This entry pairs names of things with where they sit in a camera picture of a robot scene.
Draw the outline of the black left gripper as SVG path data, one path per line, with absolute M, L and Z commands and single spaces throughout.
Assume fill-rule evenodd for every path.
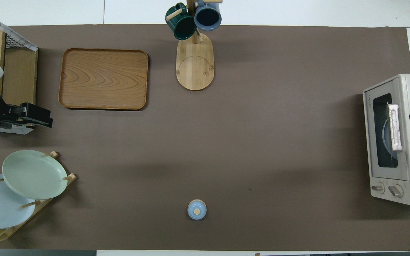
M 32 103 L 7 104 L 0 95 L 0 128 L 11 129 L 13 125 L 41 125 L 52 128 L 53 119 L 50 114 L 50 110 Z

